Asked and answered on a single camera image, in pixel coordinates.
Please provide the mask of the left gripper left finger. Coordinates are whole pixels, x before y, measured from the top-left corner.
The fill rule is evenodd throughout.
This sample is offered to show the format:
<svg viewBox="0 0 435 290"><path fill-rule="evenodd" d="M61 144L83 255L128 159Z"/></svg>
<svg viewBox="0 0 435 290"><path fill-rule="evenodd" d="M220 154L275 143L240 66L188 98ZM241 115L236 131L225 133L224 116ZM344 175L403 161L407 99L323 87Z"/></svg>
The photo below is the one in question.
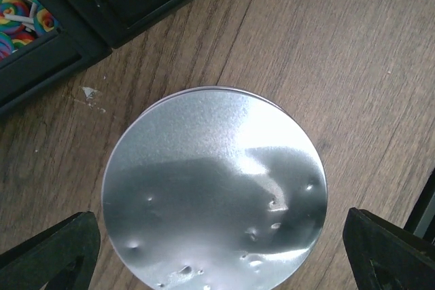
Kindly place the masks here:
<svg viewBox="0 0 435 290"><path fill-rule="evenodd" d="M88 289L101 235L94 213L78 212L1 254L2 289Z"/></svg>

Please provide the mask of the round metal jar lid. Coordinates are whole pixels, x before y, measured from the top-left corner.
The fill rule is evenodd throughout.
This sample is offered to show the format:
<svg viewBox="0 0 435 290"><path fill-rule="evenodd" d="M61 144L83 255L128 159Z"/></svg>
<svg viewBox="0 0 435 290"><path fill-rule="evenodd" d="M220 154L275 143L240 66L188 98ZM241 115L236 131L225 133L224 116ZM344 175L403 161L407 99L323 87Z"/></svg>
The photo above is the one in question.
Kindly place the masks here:
<svg viewBox="0 0 435 290"><path fill-rule="evenodd" d="M278 105L236 88L172 94L112 151L101 202L123 264L152 289L274 289L324 225L319 154Z"/></svg>

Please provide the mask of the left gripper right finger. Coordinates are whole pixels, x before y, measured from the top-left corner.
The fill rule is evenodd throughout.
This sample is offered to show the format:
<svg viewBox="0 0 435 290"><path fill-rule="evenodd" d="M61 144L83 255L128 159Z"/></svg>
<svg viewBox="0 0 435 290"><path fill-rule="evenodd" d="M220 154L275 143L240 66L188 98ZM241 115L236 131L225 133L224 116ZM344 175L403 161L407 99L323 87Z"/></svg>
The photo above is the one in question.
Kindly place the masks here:
<svg viewBox="0 0 435 290"><path fill-rule="evenodd" d="M371 212L349 209L343 242L358 289L434 288L434 245Z"/></svg>

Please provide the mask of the black three-compartment candy tray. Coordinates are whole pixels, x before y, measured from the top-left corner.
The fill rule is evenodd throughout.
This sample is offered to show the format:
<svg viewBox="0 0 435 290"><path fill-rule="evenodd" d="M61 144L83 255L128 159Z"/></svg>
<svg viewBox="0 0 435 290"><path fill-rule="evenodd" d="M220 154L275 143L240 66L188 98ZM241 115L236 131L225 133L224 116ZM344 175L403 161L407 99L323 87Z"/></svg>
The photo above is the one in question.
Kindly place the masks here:
<svg viewBox="0 0 435 290"><path fill-rule="evenodd" d="M191 0L38 0L60 28L1 60L1 114L87 69Z"/></svg>

